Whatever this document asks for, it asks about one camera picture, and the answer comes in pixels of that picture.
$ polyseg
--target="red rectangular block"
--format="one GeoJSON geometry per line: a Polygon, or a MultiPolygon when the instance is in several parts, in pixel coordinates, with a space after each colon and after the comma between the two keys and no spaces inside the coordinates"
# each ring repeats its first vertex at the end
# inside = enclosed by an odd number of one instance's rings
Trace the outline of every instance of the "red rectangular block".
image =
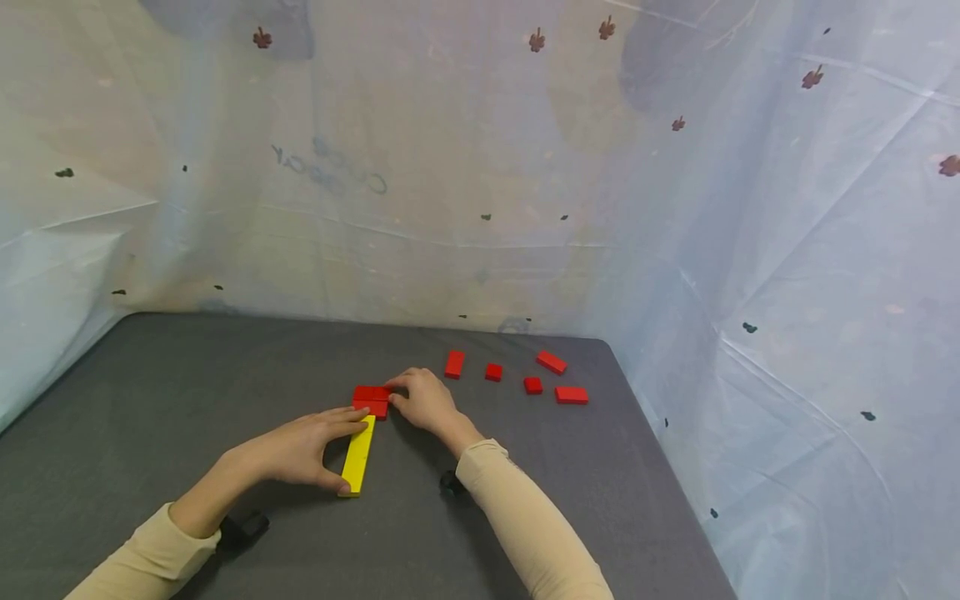
{"type": "Polygon", "coordinates": [[[446,357],[444,376],[450,379],[459,379],[460,371],[464,369],[464,358],[466,357],[467,355],[460,350],[451,350],[449,356],[446,357]]]}
{"type": "Polygon", "coordinates": [[[558,404],[586,404],[587,390],[584,388],[569,388],[566,386],[557,386],[554,391],[558,404]]]}
{"type": "Polygon", "coordinates": [[[386,402],[388,397],[390,397],[390,388],[383,388],[373,385],[358,385],[353,389],[354,400],[386,402]]]}
{"type": "Polygon", "coordinates": [[[537,362],[557,375],[562,375],[566,371],[566,363],[546,350],[537,355],[537,362]]]}
{"type": "Polygon", "coordinates": [[[523,387],[529,396],[543,394],[543,384],[540,383],[539,377],[524,377],[523,387]]]}
{"type": "Polygon", "coordinates": [[[386,420],[388,407],[388,402],[381,402],[379,400],[358,400],[356,398],[353,399],[353,410],[358,411],[361,408],[369,408],[370,414],[376,417],[377,420],[386,420]]]}
{"type": "Polygon", "coordinates": [[[490,363],[487,365],[487,378],[490,381],[499,381],[503,377],[503,367],[490,363]]]}

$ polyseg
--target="red cube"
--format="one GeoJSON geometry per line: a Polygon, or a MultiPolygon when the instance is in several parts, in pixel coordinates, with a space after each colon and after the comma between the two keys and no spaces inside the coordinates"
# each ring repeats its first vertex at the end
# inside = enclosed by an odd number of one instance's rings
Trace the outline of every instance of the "red cube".
{"type": "Polygon", "coordinates": [[[503,377],[503,367],[490,363],[487,365],[487,378],[490,381],[499,381],[503,377]]]}
{"type": "Polygon", "coordinates": [[[529,396],[537,396],[543,394],[543,384],[540,383],[539,377],[524,377],[523,387],[527,391],[529,396]]]}
{"type": "Polygon", "coordinates": [[[389,388],[373,385],[358,385],[353,389],[354,400],[386,402],[388,397],[390,397],[389,388]]]}
{"type": "Polygon", "coordinates": [[[379,400],[357,400],[353,401],[353,410],[358,411],[362,408],[369,408],[370,414],[376,417],[377,420],[386,420],[387,419],[387,407],[388,402],[380,402],[379,400]]]}

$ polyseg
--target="black object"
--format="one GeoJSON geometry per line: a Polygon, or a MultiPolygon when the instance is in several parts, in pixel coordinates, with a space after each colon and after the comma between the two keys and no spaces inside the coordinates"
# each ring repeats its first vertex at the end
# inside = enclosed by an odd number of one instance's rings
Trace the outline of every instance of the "black object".
{"type": "Polygon", "coordinates": [[[440,491],[447,495],[457,497],[467,493],[467,488],[457,479],[457,474],[449,470],[440,476],[440,491]]]}
{"type": "Polygon", "coordinates": [[[226,552],[242,552],[252,546],[270,529],[270,520],[260,511],[253,511],[242,519],[228,516],[220,523],[218,549],[226,552]]]}

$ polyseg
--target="translucent plastic sheet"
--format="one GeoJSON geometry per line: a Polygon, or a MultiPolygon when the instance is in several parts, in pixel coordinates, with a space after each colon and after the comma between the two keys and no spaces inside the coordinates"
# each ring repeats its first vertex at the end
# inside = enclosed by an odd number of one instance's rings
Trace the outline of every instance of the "translucent plastic sheet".
{"type": "Polygon", "coordinates": [[[0,31],[0,428],[138,310],[601,337],[741,598],[960,597],[960,4],[0,31]]]}

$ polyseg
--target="sleeve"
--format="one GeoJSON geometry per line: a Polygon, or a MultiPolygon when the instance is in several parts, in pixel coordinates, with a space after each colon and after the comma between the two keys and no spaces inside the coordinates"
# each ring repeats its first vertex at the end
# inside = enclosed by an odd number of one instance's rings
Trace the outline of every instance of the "sleeve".
{"type": "Polygon", "coordinates": [[[66,600],[167,600],[216,550],[220,531],[205,540],[184,534],[164,504],[126,543],[93,569],[66,600]]]}
{"type": "Polygon", "coordinates": [[[483,509],[534,600],[612,600],[576,532],[495,440],[464,451],[457,478],[483,509]]]}

